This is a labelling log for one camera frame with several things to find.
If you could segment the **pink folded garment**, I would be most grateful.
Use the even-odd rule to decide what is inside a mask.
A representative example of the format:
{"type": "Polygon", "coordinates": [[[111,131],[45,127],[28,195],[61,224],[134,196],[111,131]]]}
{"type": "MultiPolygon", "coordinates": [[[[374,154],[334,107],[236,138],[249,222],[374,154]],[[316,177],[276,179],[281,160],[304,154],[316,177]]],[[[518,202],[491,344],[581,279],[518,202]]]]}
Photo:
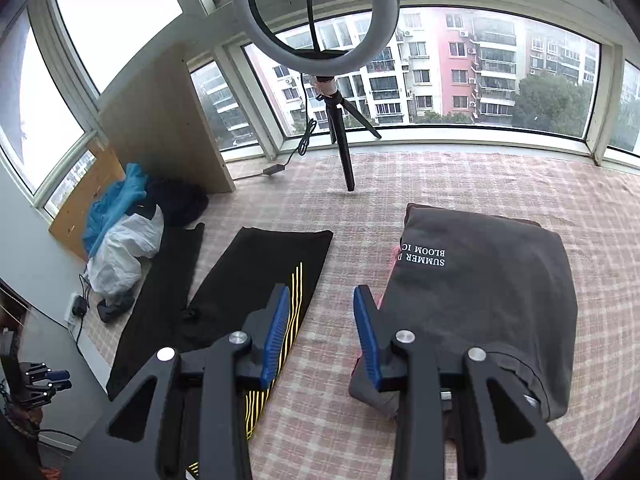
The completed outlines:
{"type": "Polygon", "coordinates": [[[401,247],[399,245],[395,245],[392,250],[392,255],[390,256],[390,263],[388,264],[385,286],[382,292],[380,293],[380,296],[378,296],[378,299],[376,300],[376,307],[378,309],[381,309],[382,307],[382,303],[386,294],[388,284],[390,284],[390,279],[392,278],[392,275],[396,266],[396,262],[398,261],[398,258],[400,257],[400,255],[401,255],[401,247]]]}

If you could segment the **grey folded sweatshirt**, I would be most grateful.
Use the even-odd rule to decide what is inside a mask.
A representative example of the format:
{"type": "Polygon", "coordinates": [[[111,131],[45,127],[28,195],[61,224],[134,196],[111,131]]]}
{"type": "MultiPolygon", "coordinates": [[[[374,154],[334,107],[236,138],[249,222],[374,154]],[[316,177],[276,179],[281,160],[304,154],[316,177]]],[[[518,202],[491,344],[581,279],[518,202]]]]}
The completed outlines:
{"type": "Polygon", "coordinates": [[[440,356],[484,349],[547,422],[570,403],[577,300],[561,237],[487,214],[414,210],[381,309],[440,356]]]}

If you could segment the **brown folded garment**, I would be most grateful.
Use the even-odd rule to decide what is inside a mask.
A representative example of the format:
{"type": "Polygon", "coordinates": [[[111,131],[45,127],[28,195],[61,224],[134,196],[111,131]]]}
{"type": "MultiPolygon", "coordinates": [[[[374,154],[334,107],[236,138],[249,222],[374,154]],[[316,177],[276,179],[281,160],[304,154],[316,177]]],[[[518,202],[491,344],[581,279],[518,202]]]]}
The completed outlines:
{"type": "MultiPolygon", "coordinates": [[[[410,214],[414,210],[420,210],[420,209],[440,210],[440,207],[435,207],[435,206],[431,206],[431,205],[417,204],[417,203],[408,203],[408,205],[406,207],[406,211],[405,211],[404,223],[405,224],[408,223],[410,214]]],[[[529,224],[530,226],[536,226],[537,228],[541,228],[541,224],[536,222],[536,221],[533,221],[533,220],[520,219],[520,218],[510,218],[510,217],[505,217],[505,216],[497,216],[496,214],[492,214],[491,218],[496,218],[496,219],[501,219],[501,220],[516,221],[516,222],[520,222],[520,223],[529,224]]]]}

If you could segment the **plaid pink table cloth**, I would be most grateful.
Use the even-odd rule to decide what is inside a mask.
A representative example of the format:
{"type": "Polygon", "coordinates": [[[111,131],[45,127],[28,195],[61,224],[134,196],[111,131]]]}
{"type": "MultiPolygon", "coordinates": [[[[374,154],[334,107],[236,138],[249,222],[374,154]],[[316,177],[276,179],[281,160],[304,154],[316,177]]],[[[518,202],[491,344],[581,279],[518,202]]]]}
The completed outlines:
{"type": "Polygon", "coordinates": [[[171,232],[120,334],[106,391],[155,350],[240,328],[275,284],[298,312],[282,374],[250,400],[258,479],[385,479],[394,394],[358,365],[352,293],[516,376],[587,479],[639,418],[639,179],[589,162],[482,153],[307,158],[213,196],[171,232]]]}

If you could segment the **black sport pants yellow stripes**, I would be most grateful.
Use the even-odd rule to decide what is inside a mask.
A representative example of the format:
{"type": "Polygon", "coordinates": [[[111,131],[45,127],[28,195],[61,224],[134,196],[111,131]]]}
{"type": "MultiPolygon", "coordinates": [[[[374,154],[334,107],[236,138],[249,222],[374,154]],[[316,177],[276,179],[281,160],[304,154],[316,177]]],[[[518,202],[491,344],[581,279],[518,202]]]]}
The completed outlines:
{"type": "MultiPolygon", "coordinates": [[[[107,395],[114,401],[160,348],[175,348],[184,355],[239,330],[253,312],[267,307],[274,286],[286,285],[290,302],[276,372],[269,387],[245,388],[241,398],[248,440],[302,326],[333,233],[241,228],[187,304],[203,236],[203,223],[193,230],[170,229],[163,235],[160,253],[120,336],[107,395]]],[[[162,479],[184,479],[184,468],[198,460],[202,383],[197,377],[184,378],[171,390],[159,473],[162,479]]]]}

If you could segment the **light wooden board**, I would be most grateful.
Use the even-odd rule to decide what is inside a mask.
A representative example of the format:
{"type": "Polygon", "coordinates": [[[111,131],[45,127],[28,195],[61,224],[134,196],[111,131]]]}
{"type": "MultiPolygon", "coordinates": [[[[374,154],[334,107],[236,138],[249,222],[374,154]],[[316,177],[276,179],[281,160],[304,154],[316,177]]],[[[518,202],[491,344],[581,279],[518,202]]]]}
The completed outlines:
{"type": "Polygon", "coordinates": [[[121,162],[136,162],[151,177],[194,184],[207,194],[230,193],[235,185],[183,52],[175,44],[136,73],[101,108],[100,125],[121,162]]]}

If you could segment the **dark navy garment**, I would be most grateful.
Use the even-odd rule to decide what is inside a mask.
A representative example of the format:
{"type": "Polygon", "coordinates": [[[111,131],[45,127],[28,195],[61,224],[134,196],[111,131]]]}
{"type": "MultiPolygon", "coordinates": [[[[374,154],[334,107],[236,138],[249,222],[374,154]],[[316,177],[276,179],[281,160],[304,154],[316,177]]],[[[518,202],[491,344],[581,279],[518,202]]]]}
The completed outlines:
{"type": "Polygon", "coordinates": [[[166,226],[172,228],[198,220],[208,206],[208,196],[200,186],[180,180],[149,178],[145,192],[160,207],[166,226]]]}

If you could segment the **white garment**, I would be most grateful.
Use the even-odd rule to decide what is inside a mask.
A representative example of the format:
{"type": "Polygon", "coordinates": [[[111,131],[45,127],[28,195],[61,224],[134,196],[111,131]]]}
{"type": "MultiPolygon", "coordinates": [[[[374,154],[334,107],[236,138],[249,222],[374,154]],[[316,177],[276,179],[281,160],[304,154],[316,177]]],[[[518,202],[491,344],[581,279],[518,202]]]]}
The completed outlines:
{"type": "Polygon", "coordinates": [[[142,277],[140,259],[153,258],[160,251],[164,216],[155,206],[152,218],[142,214],[124,214],[102,238],[89,259],[87,275],[94,292],[115,297],[132,289],[142,277]]]}

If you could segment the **blue garment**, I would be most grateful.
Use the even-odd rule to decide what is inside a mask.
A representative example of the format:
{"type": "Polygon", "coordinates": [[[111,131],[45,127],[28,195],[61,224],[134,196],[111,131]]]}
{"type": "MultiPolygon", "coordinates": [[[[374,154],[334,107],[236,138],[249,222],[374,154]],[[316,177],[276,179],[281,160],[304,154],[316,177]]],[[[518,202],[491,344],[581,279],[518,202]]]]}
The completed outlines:
{"type": "Polygon", "coordinates": [[[88,258],[92,258],[106,232],[122,218],[132,206],[145,200],[148,176],[139,164],[126,165],[125,179],[111,184],[89,208],[82,244],[88,258]]]}

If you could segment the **black tripod stand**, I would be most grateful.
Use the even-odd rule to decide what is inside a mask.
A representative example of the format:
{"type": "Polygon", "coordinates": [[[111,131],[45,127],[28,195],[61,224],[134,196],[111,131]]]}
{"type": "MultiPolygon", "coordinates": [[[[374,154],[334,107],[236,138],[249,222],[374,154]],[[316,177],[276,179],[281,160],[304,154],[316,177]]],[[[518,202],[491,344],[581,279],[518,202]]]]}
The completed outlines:
{"type": "Polygon", "coordinates": [[[313,76],[312,82],[314,83],[314,90],[318,92],[318,98],[326,103],[326,116],[328,116],[331,143],[337,144],[347,191],[354,192],[356,183],[343,118],[344,110],[346,110],[347,114],[352,116],[352,118],[355,118],[360,126],[368,130],[375,139],[381,139],[382,136],[367,118],[357,110],[357,107],[342,96],[334,77],[313,76]]]}

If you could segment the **brown wooden board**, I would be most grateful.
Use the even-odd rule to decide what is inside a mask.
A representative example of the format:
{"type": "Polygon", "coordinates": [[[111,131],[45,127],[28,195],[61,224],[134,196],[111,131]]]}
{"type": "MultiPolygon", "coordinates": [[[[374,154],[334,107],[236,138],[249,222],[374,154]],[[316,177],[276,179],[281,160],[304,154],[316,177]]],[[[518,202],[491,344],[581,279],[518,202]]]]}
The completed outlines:
{"type": "Polygon", "coordinates": [[[91,205],[112,183],[125,179],[125,171],[111,148],[101,148],[98,142],[91,141],[89,152],[96,159],[62,203],[49,228],[49,233],[82,261],[88,260],[82,237],[91,205]]]}

